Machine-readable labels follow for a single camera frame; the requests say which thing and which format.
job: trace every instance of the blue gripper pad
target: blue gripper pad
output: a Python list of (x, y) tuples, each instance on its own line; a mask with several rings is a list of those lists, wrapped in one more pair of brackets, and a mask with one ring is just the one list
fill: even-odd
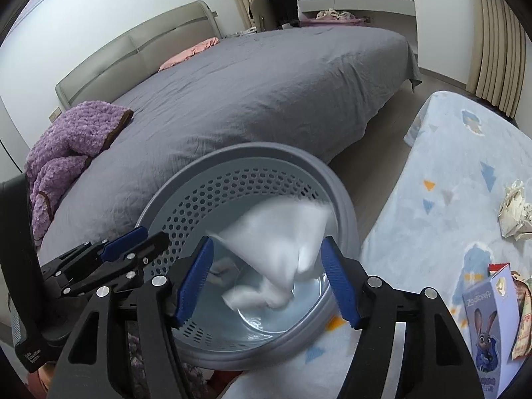
[(213, 260), (214, 243), (212, 239), (208, 238), (179, 288), (179, 306), (176, 311), (176, 319), (180, 326), (192, 316), (194, 309), (196, 309), (199, 293), (205, 285)]
[(120, 255), (127, 255), (127, 251), (137, 244), (142, 243), (148, 238), (148, 230), (143, 226), (139, 226), (134, 230), (124, 234), (110, 243), (107, 243), (103, 248), (100, 258), (103, 262), (116, 261)]
[(325, 237), (321, 242), (321, 263), (331, 284), (334, 297), (340, 308), (341, 316), (355, 327), (360, 320), (356, 305), (356, 294), (349, 282), (339, 257), (343, 257), (336, 244), (331, 243), (332, 237)]

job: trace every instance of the metal bolt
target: metal bolt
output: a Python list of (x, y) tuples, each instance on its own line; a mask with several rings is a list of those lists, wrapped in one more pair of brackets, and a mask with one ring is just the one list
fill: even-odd
[(425, 290), (425, 295), (428, 297), (428, 298), (431, 298), (432, 300), (434, 300), (435, 298), (438, 297), (438, 291), (436, 291), (435, 289), (433, 288), (427, 288)]
[(382, 280), (377, 276), (371, 276), (368, 278), (368, 285), (372, 288), (380, 288), (382, 286)]
[(166, 284), (166, 281), (167, 281), (166, 276), (155, 276), (152, 279), (152, 285), (156, 287), (160, 287)]
[(96, 295), (98, 297), (105, 297), (107, 294), (109, 294), (109, 287), (99, 287), (98, 290), (96, 291)]

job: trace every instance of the judy hopps illustration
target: judy hopps illustration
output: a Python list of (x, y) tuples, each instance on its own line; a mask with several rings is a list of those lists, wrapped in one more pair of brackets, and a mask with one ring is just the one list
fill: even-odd
[(491, 326), (497, 317), (497, 311), (488, 318), (486, 331), (482, 332), (482, 313), (480, 309), (474, 311), (474, 327), (477, 330), (477, 357), (475, 363), (477, 369), (481, 372), (492, 372), (497, 369), (498, 355), (495, 349), (497, 339), (489, 334)]

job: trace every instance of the light switch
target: light switch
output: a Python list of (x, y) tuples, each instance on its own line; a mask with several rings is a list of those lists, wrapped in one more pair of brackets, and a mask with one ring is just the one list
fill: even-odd
[(48, 117), (50, 119), (50, 121), (53, 123), (55, 121), (56, 118), (58, 118), (59, 116), (61, 115), (61, 110), (59, 108), (59, 106), (57, 108), (55, 108), (55, 111), (53, 111), (51, 114), (50, 114), (50, 117)]

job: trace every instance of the orange triangle pattern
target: orange triangle pattern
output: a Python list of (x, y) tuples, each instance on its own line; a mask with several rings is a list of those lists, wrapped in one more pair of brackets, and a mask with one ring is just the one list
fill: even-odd
[(329, 321), (327, 325), (325, 326), (325, 331), (331, 332), (333, 330), (336, 330), (338, 327), (343, 326), (346, 322), (347, 321), (343, 319), (342, 317), (339, 317), (338, 315), (334, 315), (331, 318), (331, 321)]
[(436, 185), (436, 183), (430, 181), (430, 180), (423, 180), (423, 184), (425, 185), (425, 187), (427, 188), (427, 190), (430, 192), (431, 190), (434, 189), (434, 186)]

